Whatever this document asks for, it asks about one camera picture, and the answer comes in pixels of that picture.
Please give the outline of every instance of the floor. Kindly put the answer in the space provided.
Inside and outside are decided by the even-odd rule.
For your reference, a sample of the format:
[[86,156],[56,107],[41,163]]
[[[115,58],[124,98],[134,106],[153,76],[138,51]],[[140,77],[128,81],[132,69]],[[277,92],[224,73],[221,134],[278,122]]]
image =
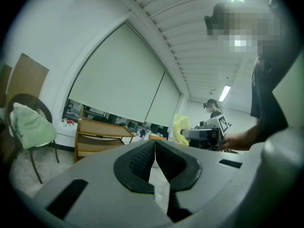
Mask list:
[[[43,182],[43,184],[40,184],[30,162],[29,152],[27,150],[21,151],[13,162],[9,172],[9,179],[12,186],[28,196],[34,197],[49,180],[74,164],[73,152],[57,150],[57,153],[59,163],[56,161],[55,150],[53,148],[46,147],[33,152],[35,166]],[[166,213],[168,209],[170,184],[156,162],[153,166],[154,167],[151,168],[149,183],[155,186],[154,197],[156,203]]]

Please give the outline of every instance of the black slot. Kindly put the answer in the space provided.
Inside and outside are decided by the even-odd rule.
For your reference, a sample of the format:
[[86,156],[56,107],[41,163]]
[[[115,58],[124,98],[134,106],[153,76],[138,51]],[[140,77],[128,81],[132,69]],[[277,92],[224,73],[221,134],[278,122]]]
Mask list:
[[47,211],[63,219],[72,208],[88,182],[82,179],[73,180],[49,205]]
[[238,168],[238,169],[240,169],[241,166],[242,166],[242,163],[235,162],[235,161],[224,160],[224,159],[219,161],[219,163],[224,164],[224,165],[228,165],[228,166],[232,166],[232,167]]

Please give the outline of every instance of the chair leg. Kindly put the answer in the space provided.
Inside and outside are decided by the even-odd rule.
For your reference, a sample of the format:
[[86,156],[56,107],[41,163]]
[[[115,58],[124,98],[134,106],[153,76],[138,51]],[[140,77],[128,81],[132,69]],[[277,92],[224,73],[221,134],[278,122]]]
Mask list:
[[40,178],[40,176],[39,176],[39,174],[38,174],[38,171],[37,171],[37,169],[36,169],[36,166],[35,166],[35,164],[34,164],[33,151],[32,151],[32,150],[28,150],[28,152],[29,152],[30,161],[32,162],[34,171],[35,171],[35,173],[36,173],[36,175],[37,175],[37,177],[38,177],[38,180],[39,180],[40,184],[42,184],[42,180],[41,180],[41,178]]
[[53,144],[54,144],[54,149],[55,149],[55,155],[56,155],[57,163],[59,163],[59,159],[58,159],[58,155],[57,155],[57,147],[56,147],[55,140],[53,140]]

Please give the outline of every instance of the hand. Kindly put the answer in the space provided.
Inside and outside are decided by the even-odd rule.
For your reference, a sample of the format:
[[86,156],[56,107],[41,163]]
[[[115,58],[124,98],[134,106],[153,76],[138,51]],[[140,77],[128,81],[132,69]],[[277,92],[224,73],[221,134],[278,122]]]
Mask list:
[[238,134],[227,133],[224,136],[223,143],[218,147],[217,151],[234,150],[238,146]]

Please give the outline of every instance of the person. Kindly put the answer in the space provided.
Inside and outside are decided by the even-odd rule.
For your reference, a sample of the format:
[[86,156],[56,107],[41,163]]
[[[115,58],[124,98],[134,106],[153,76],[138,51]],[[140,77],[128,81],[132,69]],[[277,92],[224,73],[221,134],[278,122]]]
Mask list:
[[[248,19],[254,17],[250,14],[247,19],[242,20],[246,18],[244,12],[243,14],[239,12],[243,8],[244,3],[236,0],[219,3],[214,7],[213,16],[205,17],[207,32],[211,36],[219,33],[227,35],[231,31],[235,33],[251,28],[252,33],[256,33],[255,36],[259,38],[258,57],[252,73],[250,114],[257,119],[257,123],[243,133],[227,133],[218,151],[225,149],[248,151],[253,144],[264,142],[272,134],[287,127],[287,121],[272,91],[287,73],[302,46],[302,39],[293,18],[288,16],[287,9],[278,0],[270,0],[269,3],[269,10],[273,12],[272,19],[264,15],[254,22],[253,19]],[[240,24],[242,21],[247,28],[242,27]]]
[[214,99],[209,99],[207,101],[206,109],[207,112],[211,113],[210,118],[223,114],[219,109],[218,102]]

